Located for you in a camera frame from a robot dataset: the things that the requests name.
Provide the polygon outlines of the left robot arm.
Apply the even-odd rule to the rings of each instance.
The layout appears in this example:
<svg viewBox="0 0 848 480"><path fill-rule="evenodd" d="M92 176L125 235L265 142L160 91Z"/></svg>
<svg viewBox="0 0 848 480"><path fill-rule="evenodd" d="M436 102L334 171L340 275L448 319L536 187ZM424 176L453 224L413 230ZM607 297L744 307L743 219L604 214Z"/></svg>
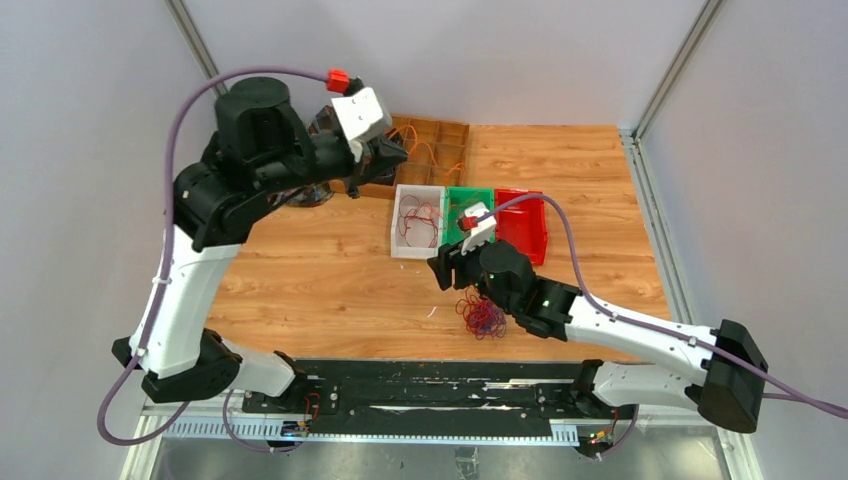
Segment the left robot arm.
<svg viewBox="0 0 848 480"><path fill-rule="evenodd" d="M257 352L209 329L207 317L224 274L254 225L298 192L333 180L350 196L403 163L386 137L392 118L374 89L333 80L330 125L311 131L289 87L269 77L236 82L214 105L216 131L201 159L172 187L172 217L162 265L136 332L113 355L140 370L156 403L206 400L238 389L264 395L283 413L308 397L306 373L280 351Z"/></svg>

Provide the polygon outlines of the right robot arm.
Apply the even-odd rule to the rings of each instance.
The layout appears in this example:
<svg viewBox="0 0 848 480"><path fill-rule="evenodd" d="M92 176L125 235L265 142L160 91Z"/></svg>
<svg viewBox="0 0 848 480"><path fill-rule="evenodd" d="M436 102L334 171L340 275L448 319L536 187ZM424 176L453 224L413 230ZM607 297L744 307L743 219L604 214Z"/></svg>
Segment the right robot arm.
<svg viewBox="0 0 848 480"><path fill-rule="evenodd" d="M768 364L744 325L728 319L717 328L670 323L598 300L536 274L530 260L505 241L467 253L458 244L443 245L427 264L441 290L474 286L531 335L638 358L636 364L584 361L571 390L580 414L669 406L694 410L726 430L756 431Z"/></svg>

